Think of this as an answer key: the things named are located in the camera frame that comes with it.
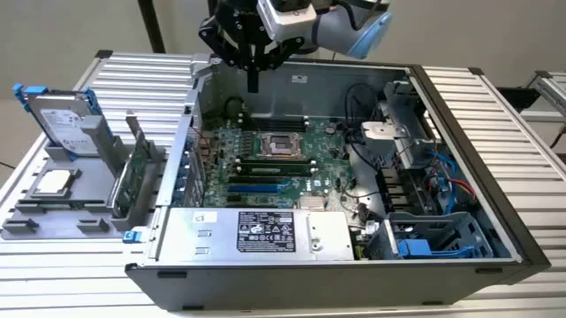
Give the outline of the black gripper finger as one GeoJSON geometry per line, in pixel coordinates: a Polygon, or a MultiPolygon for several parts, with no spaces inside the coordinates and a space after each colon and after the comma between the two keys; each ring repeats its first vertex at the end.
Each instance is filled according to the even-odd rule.
{"type": "Polygon", "coordinates": [[[256,44],[252,57],[252,92],[257,93],[259,73],[265,70],[275,70],[304,44],[303,37],[289,38],[265,52],[265,45],[256,44]]]}
{"type": "Polygon", "coordinates": [[[215,19],[205,19],[201,22],[197,35],[225,65],[245,71],[247,92],[252,93],[252,61],[247,42],[241,40],[237,46],[233,46],[221,35],[220,25],[215,19]]]}

